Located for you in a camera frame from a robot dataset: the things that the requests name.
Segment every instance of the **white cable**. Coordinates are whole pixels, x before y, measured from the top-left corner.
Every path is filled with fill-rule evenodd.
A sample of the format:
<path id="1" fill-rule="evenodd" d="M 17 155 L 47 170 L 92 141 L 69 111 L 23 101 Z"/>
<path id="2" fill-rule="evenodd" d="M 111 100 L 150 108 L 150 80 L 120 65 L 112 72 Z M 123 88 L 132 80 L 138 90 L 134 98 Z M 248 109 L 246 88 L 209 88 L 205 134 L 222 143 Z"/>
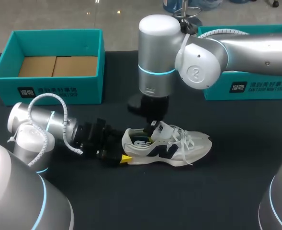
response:
<path id="1" fill-rule="evenodd" d="M 185 49 L 185 46 L 187 45 L 188 43 L 188 39 L 189 39 L 190 35 L 189 34 L 186 34 L 184 39 L 183 39 L 183 42 L 181 44 L 181 48 L 180 50 L 178 51 L 177 55 L 176 55 L 176 58 L 175 58 L 175 69 L 180 69 L 182 67 L 182 64 L 183 64 L 183 52 L 184 52 L 184 49 Z"/>
<path id="2" fill-rule="evenodd" d="M 216 30 L 211 30 L 208 31 L 200 36 L 198 38 L 206 38 L 211 35 L 217 35 L 217 34 L 234 34 L 234 35 L 248 35 L 248 33 L 245 33 L 240 30 L 235 30 L 235 29 L 216 29 Z"/>
<path id="3" fill-rule="evenodd" d="M 39 125 L 37 125 L 33 120 L 32 120 L 32 117 L 31 117 L 31 110 L 32 110 L 32 107 L 34 105 L 34 103 L 38 100 L 40 100 L 41 98 L 43 97 L 54 97 L 56 99 L 58 99 L 61 104 L 62 104 L 62 107 L 63 107 L 63 111 L 64 111 L 64 119 L 63 119 L 63 141 L 64 141 L 64 144 L 68 147 L 69 150 L 81 155 L 83 154 L 83 152 L 80 150 L 80 149 L 76 149 L 72 146 L 70 146 L 70 144 L 68 143 L 68 140 L 66 138 L 66 126 L 68 124 L 68 110 L 67 110 L 67 106 L 65 104 L 65 102 L 63 101 L 63 99 L 61 97 L 59 97 L 58 95 L 56 94 L 53 94 L 53 93 L 43 93 L 37 97 L 35 97 L 31 102 L 30 104 L 28 105 L 28 120 L 29 122 L 33 125 L 33 127 L 35 127 L 42 135 L 43 135 L 43 138 L 44 138 L 44 142 L 43 142 L 43 147 L 41 149 L 41 151 L 39 152 L 39 154 L 28 164 L 28 166 L 32 166 L 33 164 L 35 164 L 41 157 L 42 155 L 44 154 L 46 148 L 47 148 L 47 145 L 48 145 L 48 137 L 47 137 L 47 133 L 46 131 L 41 128 Z"/>

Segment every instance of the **glowing blue ring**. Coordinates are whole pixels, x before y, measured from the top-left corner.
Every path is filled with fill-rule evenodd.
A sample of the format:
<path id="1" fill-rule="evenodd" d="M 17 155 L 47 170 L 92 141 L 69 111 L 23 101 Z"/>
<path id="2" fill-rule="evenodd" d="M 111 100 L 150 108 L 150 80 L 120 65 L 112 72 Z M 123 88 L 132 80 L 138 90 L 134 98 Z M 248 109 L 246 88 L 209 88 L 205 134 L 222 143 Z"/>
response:
<path id="1" fill-rule="evenodd" d="M 172 72 L 175 71 L 175 69 L 173 69 L 173 70 L 168 71 L 168 72 L 155 73 L 155 72 L 150 72 L 150 71 L 148 71 L 148 70 L 143 69 L 142 67 L 140 67 L 140 65 L 139 65 L 139 68 L 140 68 L 140 70 L 142 70 L 143 72 L 148 73 L 148 74 L 151 74 L 151 75 L 166 75 L 166 74 L 170 74 L 170 73 L 172 73 Z"/>
<path id="2" fill-rule="evenodd" d="M 46 126 L 46 131 L 47 131 L 47 132 L 48 132 L 48 129 L 49 129 L 49 126 L 50 126 L 51 119 L 53 119 L 54 115 L 55 115 L 55 111 L 52 111 L 52 112 L 51 112 L 51 115 L 50 115 L 50 117 L 49 117 L 47 126 Z"/>
<path id="3" fill-rule="evenodd" d="M 46 186 L 45 186 L 45 182 L 43 180 L 43 178 L 39 175 L 39 177 L 41 178 L 42 180 L 42 183 L 43 183 L 43 189 L 44 189 L 44 198 L 43 198 L 43 204 L 42 204 L 42 207 L 41 207 L 41 211 L 40 211 L 40 214 L 39 216 L 37 217 L 37 220 L 36 222 L 34 223 L 34 226 L 32 227 L 31 230 L 36 230 L 37 226 L 39 225 L 41 219 L 42 219 L 42 216 L 43 216 L 43 213 L 44 213 L 44 210 L 45 210 L 45 206 L 46 206 Z"/>
<path id="4" fill-rule="evenodd" d="M 279 216 L 277 215 L 277 213 L 276 213 L 276 211 L 275 211 L 275 209 L 274 209 L 273 203 L 272 203 L 272 201 L 271 201 L 271 185 L 270 185 L 270 203 L 271 203 L 271 209 L 273 210 L 273 213 L 275 214 L 276 219 L 278 220 L 278 222 L 279 222 L 279 223 L 281 224 L 281 226 L 282 226 L 282 221 L 279 219 Z"/>
<path id="5" fill-rule="evenodd" d="M 43 173 L 43 172 L 46 172 L 47 169 L 48 169 L 48 167 L 47 167 L 46 169 L 42 170 L 42 171 L 37 171 L 36 173 Z"/>

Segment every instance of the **white sneaker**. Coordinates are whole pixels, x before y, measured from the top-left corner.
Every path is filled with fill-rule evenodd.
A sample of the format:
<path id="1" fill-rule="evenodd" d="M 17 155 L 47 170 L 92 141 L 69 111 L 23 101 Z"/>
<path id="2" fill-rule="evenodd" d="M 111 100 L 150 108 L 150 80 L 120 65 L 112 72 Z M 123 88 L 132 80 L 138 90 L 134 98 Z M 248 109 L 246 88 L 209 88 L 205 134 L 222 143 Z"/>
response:
<path id="1" fill-rule="evenodd" d="M 162 121 L 154 121 L 151 128 L 153 131 L 148 133 L 143 129 L 129 128 L 125 131 L 122 146 L 125 153 L 132 157 L 128 164 L 162 161 L 175 167 L 192 165 L 212 146 L 209 136 L 201 132 L 184 131 Z"/>

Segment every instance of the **shoe tongue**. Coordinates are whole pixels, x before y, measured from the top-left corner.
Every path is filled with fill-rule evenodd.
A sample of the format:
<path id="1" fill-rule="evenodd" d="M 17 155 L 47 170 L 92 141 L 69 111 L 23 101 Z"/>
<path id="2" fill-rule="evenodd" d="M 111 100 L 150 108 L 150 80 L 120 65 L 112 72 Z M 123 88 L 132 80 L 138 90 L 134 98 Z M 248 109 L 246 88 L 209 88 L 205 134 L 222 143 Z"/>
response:
<path id="1" fill-rule="evenodd" d="M 156 121 L 153 121 L 151 126 L 156 127 L 150 137 L 153 141 L 156 141 L 157 139 L 170 139 L 174 132 L 174 128 L 163 121 L 158 122 L 158 125 Z"/>

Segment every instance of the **black logo on box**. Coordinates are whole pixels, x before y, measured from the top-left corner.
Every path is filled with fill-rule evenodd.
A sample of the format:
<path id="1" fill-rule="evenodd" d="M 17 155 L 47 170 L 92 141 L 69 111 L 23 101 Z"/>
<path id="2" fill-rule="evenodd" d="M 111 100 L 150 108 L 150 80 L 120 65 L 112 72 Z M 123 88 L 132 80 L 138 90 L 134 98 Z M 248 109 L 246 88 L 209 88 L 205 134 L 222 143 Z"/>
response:
<path id="1" fill-rule="evenodd" d="M 34 89 L 32 87 L 18 87 L 18 92 L 22 98 L 34 98 L 36 97 Z"/>
<path id="2" fill-rule="evenodd" d="M 244 92 L 246 89 L 247 81 L 235 81 L 232 83 L 229 93 Z"/>

